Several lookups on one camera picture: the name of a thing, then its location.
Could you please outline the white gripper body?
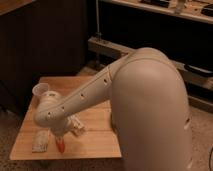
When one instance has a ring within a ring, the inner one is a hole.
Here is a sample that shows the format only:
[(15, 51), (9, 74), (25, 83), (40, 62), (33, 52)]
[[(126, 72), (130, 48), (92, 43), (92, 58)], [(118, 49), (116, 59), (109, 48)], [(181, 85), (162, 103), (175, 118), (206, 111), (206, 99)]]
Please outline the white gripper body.
[(65, 118), (53, 125), (50, 130), (56, 137), (63, 137), (66, 133), (74, 129), (74, 124), (70, 118)]

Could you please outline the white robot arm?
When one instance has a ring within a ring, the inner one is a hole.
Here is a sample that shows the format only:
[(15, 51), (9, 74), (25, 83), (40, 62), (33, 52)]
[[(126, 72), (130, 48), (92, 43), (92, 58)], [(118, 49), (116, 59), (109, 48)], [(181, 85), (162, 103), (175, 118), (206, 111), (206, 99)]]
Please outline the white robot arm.
[(184, 81), (159, 50), (140, 48), (58, 98), (41, 96), (34, 122), (61, 136), (68, 117), (108, 100), (125, 171), (191, 171), (191, 115)]

